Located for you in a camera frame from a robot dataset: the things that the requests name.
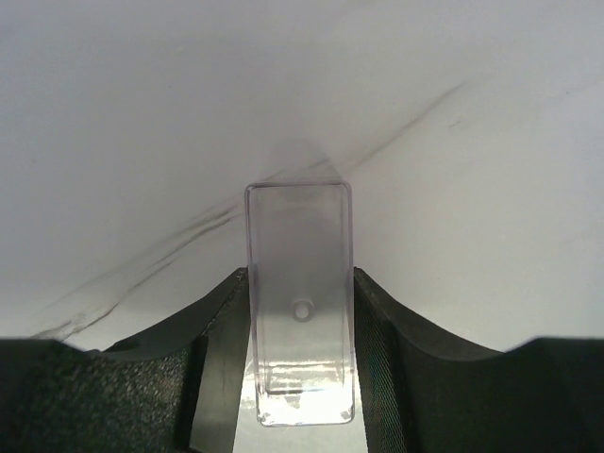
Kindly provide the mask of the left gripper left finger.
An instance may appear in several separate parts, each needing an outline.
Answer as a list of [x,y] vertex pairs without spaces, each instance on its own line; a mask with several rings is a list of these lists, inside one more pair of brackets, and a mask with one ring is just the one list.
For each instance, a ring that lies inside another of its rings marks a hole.
[[1,343],[5,452],[230,452],[250,329],[238,269],[187,308],[106,350]]

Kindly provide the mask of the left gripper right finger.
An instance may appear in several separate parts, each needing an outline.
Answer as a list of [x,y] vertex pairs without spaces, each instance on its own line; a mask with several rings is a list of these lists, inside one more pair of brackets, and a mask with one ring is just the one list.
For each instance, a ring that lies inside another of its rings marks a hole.
[[354,273],[355,347],[371,452],[599,452],[603,343],[472,343]]

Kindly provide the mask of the clear plastic fuse box cover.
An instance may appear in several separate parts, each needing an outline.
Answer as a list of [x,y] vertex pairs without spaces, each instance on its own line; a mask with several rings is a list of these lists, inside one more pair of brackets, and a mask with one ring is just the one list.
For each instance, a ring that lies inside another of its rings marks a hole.
[[342,425],[355,412],[351,189],[251,184],[244,194],[257,417]]

